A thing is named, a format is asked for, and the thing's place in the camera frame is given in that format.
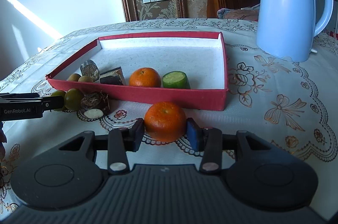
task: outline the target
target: cucumber slice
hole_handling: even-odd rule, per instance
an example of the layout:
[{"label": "cucumber slice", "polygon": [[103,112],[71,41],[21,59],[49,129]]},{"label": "cucumber slice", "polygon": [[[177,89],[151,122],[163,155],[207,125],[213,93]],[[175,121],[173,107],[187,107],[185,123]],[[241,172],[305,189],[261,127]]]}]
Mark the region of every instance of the cucumber slice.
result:
[{"label": "cucumber slice", "polygon": [[187,75],[184,72],[174,71],[167,73],[162,78],[164,88],[190,89]]}]

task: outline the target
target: electric kettle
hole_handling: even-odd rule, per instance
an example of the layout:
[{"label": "electric kettle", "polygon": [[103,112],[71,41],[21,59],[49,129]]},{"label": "electric kettle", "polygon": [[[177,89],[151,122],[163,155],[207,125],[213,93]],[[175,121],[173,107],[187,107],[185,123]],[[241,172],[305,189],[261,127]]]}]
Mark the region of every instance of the electric kettle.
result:
[{"label": "electric kettle", "polygon": [[278,58],[304,62],[311,52],[313,37],[326,27],[332,10],[333,0],[325,0],[316,24],[316,0],[261,0],[257,46]]}]

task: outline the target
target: dried fruit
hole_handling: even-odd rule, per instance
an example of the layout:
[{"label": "dried fruit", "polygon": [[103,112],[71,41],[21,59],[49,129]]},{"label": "dried fruit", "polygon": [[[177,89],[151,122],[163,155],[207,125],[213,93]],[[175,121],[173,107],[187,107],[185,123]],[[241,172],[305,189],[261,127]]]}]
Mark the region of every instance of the dried fruit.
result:
[{"label": "dried fruit", "polygon": [[[50,96],[62,96],[63,98],[65,98],[65,91],[55,91]],[[54,111],[63,111],[63,110],[66,110],[65,105],[60,109],[54,109]]]},{"label": "dried fruit", "polygon": [[83,93],[78,89],[70,89],[65,94],[65,107],[72,111],[78,111],[81,108],[81,99]]},{"label": "dried fruit", "polygon": [[80,78],[80,77],[81,77],[80,74],[71,74],[71,75],[68,77],[67,81],[79,81],[79,78]]},{"label": "dried fruit", "polygon": [[108,95],[102,92],[87,94],[81,100],[81,112],[89,119],[98,119],[109,114]]},{"label": "dried fruit", "polygon": [[95,64],[94,61],[88,59],[86,62],[84,62],[81,67],[80,71],[82,75],[87,75],[90,76],[93,81],[97,81],[100,78],[100,71],[97,65]]},{"label": "dried fruit", "polygon": [[90,76],[83,75],[79,78],[79,82],[88,82],[88,83],[93,83],[93,79]]}]

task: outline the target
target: white lace tablecloth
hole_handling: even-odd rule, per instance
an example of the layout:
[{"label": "white lace tablecloth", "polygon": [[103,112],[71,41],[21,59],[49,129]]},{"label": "white lace tablecloth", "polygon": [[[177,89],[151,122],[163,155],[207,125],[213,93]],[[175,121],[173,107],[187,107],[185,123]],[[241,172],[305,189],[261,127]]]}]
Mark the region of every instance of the white lace tablecloth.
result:
[{"label": "white lace tablecloth", "polygon": [[[45,75],[75,53],[69,50],[70,46],[84,40],[90,42],[99,36],[147,31],[221,31],[229,69],[226,109],[223,112],[186,110],[187,116],[193,117],[200,126],[216,127],[224,133],[251,131],[306,160],[319,178],[311,206],[324,218],[330,218],[338,210],[337,40],[322,33],[314,42],[317,54],[311,54],[303,63],[287,62],[256,46],[256,26],[256,22],[242,20],[157,19],[75,31],[13,71],[0,82],[0,92],[50,95],[54,89]],[[130,127],[136,118],[144,117],[149,107],[112,101],[113,112],[95,121],[80,112],[55,111],[45,112],[40,119],[6,121],[3,128],[7,137],[7,143],[3,143],[6,154],[0,158],[0,219],[19,204],[11,190],[11,174],[18,164],[84,130],[107,134],[113,128]],[[199,166],[201,155],[190,149],[184,137],[173,143],[160,143],[145,136],[140,150],[127,156],[132,167],[134,163]],[[223,168],[233,164],[233,158],[231,151],[223,152]],[[96,163],[106,168],[106,152],[98,153]]]}]

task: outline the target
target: sunlight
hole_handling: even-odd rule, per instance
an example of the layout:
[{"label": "sunlight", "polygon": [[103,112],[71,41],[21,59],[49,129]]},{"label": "sunlight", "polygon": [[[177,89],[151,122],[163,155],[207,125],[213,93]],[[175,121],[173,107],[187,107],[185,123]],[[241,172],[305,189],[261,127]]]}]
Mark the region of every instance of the sunlight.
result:
[{"label": "sunlight", "polygon": [[18,47],[19,47],[19,50],[21,52],[23,61],[26,61],[29,58],[29,55],[28,55],[25,43],[24,43],[24,41],[22,39],[21,32],[14,25],[12,25],[12,29],[13,29],[13,32],[14,32],[14,36],[16,38],[16,42],[18,43]]},{"label": "sunlight", "polygon": [[23,4],[21,4],[18,0],[7,0],[9,3],[13,5],[21,14],[23,14],[26,18],[28,18],[31,22],[37,25],[40,29],[42,29],[45,33],[47,33],[53,39],[60,39],[63,36],[51,26],[49,26],[46,22],[37,17],[34,13],[32,13],[29,9],[27,9]]}]

